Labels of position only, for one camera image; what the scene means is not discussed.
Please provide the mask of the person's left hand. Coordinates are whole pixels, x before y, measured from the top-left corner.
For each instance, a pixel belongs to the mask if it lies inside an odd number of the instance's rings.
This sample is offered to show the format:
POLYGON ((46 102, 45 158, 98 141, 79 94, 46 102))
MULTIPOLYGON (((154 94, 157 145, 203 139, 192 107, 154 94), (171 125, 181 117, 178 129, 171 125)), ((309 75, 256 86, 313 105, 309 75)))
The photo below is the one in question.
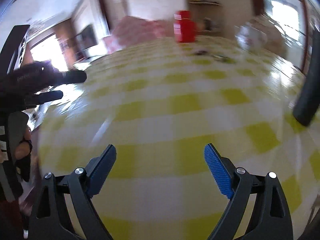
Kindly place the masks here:
POLYGON ((15 166, 17 173, 20 175, 22 180, 28 182, 30 179, 30 169, 31 169, 31 152, 33 145, 31 142, 31 130, 27 126, 22 140, 15 150, 15 166))

